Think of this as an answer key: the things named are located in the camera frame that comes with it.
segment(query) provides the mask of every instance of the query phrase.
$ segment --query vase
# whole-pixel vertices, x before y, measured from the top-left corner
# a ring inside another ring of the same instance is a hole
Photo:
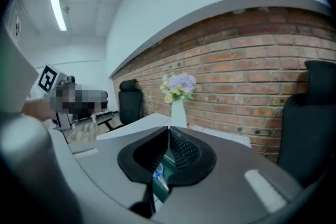
[[[183,107],[183,100],[173,101],[171,119],[171,126],[187,128],[187,119]]]

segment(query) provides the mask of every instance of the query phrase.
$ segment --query office chair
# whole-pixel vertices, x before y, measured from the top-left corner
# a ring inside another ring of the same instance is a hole
[[[133,123],[143,117],[143,111],[142,111],[142,99],[143,99],[143,93],[141,90],[138,90],[135,88],[136,80],[126,80],[120,83],[119,85],[119,117],[121,121],[121,125],[112,128],[109,127],[110,131],[113,131],[115,129],[121,128],[125,125],[128,125],[130,123]],[[108,122],[110,120],[104,121],[99,123],[103,124]]]
[[[304,188],[322,176],[336,142],[336,64],[314,60],[305,65],[309,88],[285,103],[277,163]]]

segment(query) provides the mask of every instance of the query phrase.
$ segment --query table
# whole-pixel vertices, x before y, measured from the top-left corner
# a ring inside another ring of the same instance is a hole
[[[153,113],[149,116],[146,116],[136,122],[133,122],[129,125],[126,125],[124,127],[121,127],[119,129],[116,129],[114,131],[104,133],[101,135],[98,135],[96,140],[104,140],[119,136],[124,136],[136,132],[141,132],[150,128],[158,127],[158,126],[168,126],[171,125],[171,118],[160,114],[160,113]],[[250,139],[247,136],[237,135],[237,134],[230,134],[226,132],[221,132],[214,129],[205,128],[202,126],[192,126],[191,129],[199,132],[203,132],[206,134],[210,134],[213,136],[217,136],[223,139],[231,140],[240,144],[243,144],[247,147],[251,148]]]

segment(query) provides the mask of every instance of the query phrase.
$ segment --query ceiling light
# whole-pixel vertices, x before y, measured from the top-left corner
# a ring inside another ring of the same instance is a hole
[[[54,12],[54,16],[56,18],[59,30],[66,31],[67,26],[65,25],[62,10],[61,10],[61,4],[59,0],[50,0],[52,11]]]

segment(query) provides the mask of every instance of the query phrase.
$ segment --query white strip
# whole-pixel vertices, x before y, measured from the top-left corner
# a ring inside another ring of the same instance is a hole
[[[74,153],[74,157],[76,159],[79,159],[79,158],[83,158],[83,157],[87,157],[87,156],[91,156],[91,155],[94,155],[96,153],[98,153],[98,149],[96,148],[93,148],[91,150],[88,150],[88,151],[83,151],[83,152],[79,152],[79,153]]]
[[[65,25],[63,14],[62,14],[62,9],[61,9],[61,4],[59,0],[50,0],[51,6],[52,6],[52,11],[54,12],[59,30],[61,31],[66,31],[67,26]]]
[[[245,178],[262,204],[270,213],[278,211],[287,204],[285,199],[259,173],[258,170],[247,171],[245,173]]]

